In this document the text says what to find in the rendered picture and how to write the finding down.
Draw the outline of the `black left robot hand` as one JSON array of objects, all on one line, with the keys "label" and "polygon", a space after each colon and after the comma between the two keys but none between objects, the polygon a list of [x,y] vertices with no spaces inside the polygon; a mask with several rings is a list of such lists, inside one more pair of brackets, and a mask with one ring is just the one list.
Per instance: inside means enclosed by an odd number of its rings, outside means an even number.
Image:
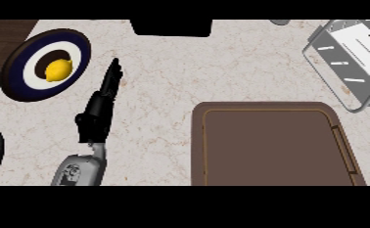
[{"label": "black left robot hand", "polygon": [[105,143],[110,132],[110,119],[118,84],[122,78],[118,58],[112,59],[100,90],[93,93],[85,110],[77,114],[81,143]]}]

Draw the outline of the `brown tray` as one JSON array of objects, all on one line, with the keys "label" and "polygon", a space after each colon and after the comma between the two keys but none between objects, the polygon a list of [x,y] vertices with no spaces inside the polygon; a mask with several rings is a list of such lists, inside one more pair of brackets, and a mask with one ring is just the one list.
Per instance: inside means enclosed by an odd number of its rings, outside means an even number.
[{"label": "brown tray", "polygon": [[196,186],[363,186],[333,109],[315,102],[205,102],[192,111]]}]

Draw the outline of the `yellow lemon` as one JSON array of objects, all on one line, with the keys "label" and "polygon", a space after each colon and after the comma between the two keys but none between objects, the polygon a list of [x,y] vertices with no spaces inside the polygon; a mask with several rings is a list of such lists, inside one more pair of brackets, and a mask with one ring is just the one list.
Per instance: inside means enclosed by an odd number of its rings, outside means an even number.
[{"label": "yellow lemon", "polygon": [[53,61],[44,70],[46,81],[60,81],[63,80],[72,72],[72,61],[69,60],[56,60]]}]

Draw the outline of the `dark blue and white plate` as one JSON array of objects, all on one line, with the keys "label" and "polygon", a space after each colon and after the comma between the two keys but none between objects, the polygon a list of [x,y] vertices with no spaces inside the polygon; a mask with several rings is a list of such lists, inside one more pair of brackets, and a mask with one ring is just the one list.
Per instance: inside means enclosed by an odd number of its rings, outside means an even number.
[{"label": "dark blue and white plate", "polygon": [[[44,70],[54,60],[71,60],[72,71],[60,81],[47,81]],[[19,102],[57,95],[78,80],[91,59],[91,44],[77,30],[60,28],[31,37],[9,55],[1,68],[1,90]]]}]

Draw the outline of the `black round object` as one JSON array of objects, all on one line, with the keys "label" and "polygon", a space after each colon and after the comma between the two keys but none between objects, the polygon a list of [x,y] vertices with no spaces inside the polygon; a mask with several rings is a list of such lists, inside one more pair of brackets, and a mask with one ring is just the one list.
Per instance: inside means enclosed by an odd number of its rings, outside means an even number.
[{"label": "black round object", "polygon": [[6,152],[6,140],[3,133],[0,132],[0,165],[3,164],[4,152]]}]

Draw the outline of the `dark brown wooden board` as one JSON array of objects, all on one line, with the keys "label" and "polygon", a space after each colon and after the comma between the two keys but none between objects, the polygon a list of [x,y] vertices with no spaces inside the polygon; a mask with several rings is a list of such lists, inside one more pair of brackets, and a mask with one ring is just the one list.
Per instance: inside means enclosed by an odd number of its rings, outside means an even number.
[{"label": "dark brown wooden board", "polygon": [[37,20],[0,20],[0,68],[18,46],[26,40]]}]

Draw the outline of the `black appliance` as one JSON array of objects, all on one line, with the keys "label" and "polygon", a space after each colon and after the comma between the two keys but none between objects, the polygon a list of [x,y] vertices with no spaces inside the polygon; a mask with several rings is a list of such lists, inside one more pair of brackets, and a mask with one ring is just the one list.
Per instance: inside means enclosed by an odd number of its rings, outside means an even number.
[{"label": "black appliance", "polygon": [[137,35],[208,37],[212,20],[131,20]]}]

